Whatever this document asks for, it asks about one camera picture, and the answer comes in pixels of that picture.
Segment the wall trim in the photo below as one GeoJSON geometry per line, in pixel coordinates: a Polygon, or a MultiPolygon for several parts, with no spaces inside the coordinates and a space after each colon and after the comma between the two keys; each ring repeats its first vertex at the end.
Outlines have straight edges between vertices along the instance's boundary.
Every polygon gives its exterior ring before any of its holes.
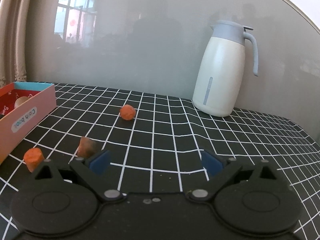
{"type": "Polygon", "coordinates": [[[283,1],[286,2],[288,5],[290,5],[298,14],[300,14],[320,34],[320,29],[318,28],[318,26],[315,25],[315,23],[303,11],[301,11],[300,8],[298,8],[290,0],[283,0],[283,1]]]}

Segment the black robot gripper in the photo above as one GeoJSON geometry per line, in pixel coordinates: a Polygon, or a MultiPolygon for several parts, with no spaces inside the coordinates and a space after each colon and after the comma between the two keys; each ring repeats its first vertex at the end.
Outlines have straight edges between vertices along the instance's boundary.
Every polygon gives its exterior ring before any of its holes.
{"type": "Polygon", "coordinates": [[[301,202],[271,163],[201,154],[205,184],[126,196],[104,175],[110,151],[68,165],[44,160],[12,199],[15,239],[298,239],[301,202]]]}

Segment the red circle decoration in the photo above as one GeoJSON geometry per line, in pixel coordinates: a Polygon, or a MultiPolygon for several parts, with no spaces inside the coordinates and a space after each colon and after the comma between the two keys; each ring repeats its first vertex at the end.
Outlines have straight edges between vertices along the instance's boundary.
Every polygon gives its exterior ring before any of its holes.
{"type": "Polygon", "coordinates": [[[74,26],[75,24],[76,24],[76,20],[73,19],[70,21],[70,26],[74,26]]]}

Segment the colorful cardboard box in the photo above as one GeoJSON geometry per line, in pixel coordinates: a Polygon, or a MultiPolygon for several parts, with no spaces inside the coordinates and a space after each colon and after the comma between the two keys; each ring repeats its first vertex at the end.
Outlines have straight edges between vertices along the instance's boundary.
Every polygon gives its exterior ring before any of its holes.
{"type": "Polygon", "coordinates": [[[13,82],[0,89],[0,164],[56,106],[54,84],[13,82]],[[29,99],[14,109],[22,96],[29,99]]]}

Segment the jug body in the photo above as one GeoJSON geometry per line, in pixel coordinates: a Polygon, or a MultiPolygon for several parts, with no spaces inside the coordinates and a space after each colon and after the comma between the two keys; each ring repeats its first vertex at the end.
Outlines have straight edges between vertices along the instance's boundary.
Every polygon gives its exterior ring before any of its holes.
{"type": "Polygon", "coordinates": [[[242,44],[211,37],[193,93],[195,107],[214,116],[230,115],[241,86],[244,60],[245,48],[242,44]]]}

